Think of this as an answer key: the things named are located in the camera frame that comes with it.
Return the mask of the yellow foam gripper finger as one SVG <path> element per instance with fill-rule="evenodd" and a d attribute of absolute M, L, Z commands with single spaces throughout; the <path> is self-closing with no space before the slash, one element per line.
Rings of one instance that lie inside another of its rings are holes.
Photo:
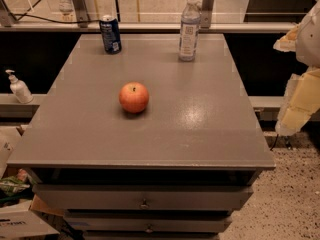
<path fill-rule="evenodd" d="M 280 136 L 294 135 L 319 109 L 320 69 L 309 68 L 302 75 L 292 74 L 277 117 L 276 132 Z"/>
<path fill-rule="evenodd" d="M 295 52 L 295 42 L 297 39 L 298 30 L 299 25 L 294 26 L 290 31 L 288 31 L 284 36 L 274 43 L 273 48 L 281 52 Z"/>

